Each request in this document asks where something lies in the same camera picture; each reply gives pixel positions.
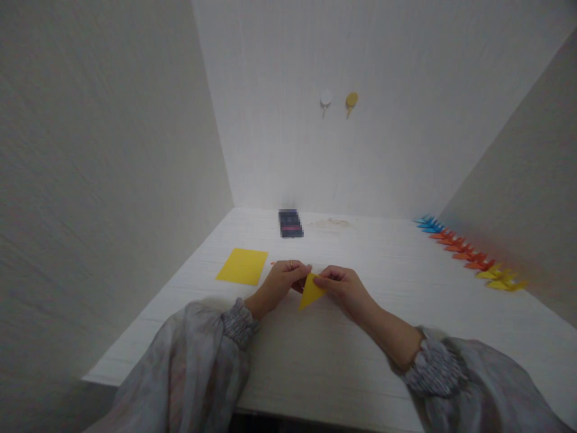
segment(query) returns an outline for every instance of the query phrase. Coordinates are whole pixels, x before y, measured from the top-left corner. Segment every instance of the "yellow origami paper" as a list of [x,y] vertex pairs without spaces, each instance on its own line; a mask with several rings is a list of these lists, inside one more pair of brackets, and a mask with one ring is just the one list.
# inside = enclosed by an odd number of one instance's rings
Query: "yellow origami paper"
[[265,251],[243,250],[235,248],[230,253],[227,262],[216,276],[219,281],[258,285],[264,262],[269,253]]
[[326,290],[321,289],[313,282],[313,278],[315,277],[318,277],[318,275],[314,275],[313,273],[307,275],[307,281],[305,282],[305,288],[302,291],[302,298],[301,298],[301,304],[299,305],[299,310],[302,310],[304,307],[309,306],[326,293]]

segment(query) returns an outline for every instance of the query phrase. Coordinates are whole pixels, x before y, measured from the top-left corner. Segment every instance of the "white table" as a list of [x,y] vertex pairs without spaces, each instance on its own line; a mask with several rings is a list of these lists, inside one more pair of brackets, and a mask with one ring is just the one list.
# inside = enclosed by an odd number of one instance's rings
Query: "white table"
[[[235,247],[355,269],[375,300],[409,323],[478,339],[514,358],[577,428],[577,330],[524,290],[489,289],[408,220],[301,213],[305,237],[281,239],[275,210],[233,209],[84,380],[120,385],[164,320],[187,302],[225,310],[255,287],[215,277]],[[328,297],[297,311],[292,292],[263,320],[238,407],[376,431],[423,431],[385,356]]]

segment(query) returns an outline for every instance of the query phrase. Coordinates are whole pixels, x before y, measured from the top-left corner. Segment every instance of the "finger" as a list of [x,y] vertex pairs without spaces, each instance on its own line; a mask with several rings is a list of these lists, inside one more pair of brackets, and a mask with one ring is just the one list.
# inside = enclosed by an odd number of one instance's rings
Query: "finger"
[[303,263],[298,260],[280,260],[277,263],[281,264],[283,272],[290,272],[295,270],[299,266],[304,266]]
[[313,267],[311,265],[303,265],[301,262],[299,262],[299,267],[290,271],[290,272],[286,272],[286,276],[290,279],[291,283],[294,283],[302,278],[305,278],[313,269]]
[[332,278],[334,280],[342,280],[347,276],[347,270],[341,268],[340,266],[327,266],[320,274],[319,277]]
[[328,290],[336,295],[343,293],[344,290],[344,283],[331,280],[330,278],[317,277],[313,282],[321,289]]
[[297,281],[296,283],[293,283],[291,287],[293,288],[293,290],[299,292],[300,294],[302,294],[302,292],[304,291],[300,280]]

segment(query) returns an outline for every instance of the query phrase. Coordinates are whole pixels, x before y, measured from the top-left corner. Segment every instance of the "person's left hand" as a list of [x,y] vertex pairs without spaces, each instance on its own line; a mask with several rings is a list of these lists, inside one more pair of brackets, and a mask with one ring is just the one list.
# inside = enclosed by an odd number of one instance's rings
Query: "person's left hand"
[[291,287],[299,293],[305,286],[311,265],[305,266],[298,260],[280,260],[276,262],[256,293],[245,300],[252,317],[262,319],[266,313],[275,309],[287,295]]

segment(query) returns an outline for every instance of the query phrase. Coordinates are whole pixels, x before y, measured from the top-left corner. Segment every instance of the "hand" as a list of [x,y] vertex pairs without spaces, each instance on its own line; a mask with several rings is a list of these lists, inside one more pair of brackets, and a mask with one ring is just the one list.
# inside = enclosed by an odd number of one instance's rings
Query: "hand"
[[298,260],[282,260],[276,262],[256,293],[245,300],[252,317],[262,319],[265,314],[275,309],[287,295],[291,287],[299,293],[305,286],[311,265],[305,266]]
[[380,310],[352,269],[329,266],[314,279],[314,283],[333,294],[358,325],[363,326]]
[[314,283],[333,294],[350,317],[402,371],[411,368],[423,336],[416,328],[379,307],[355,271],[329,266]]

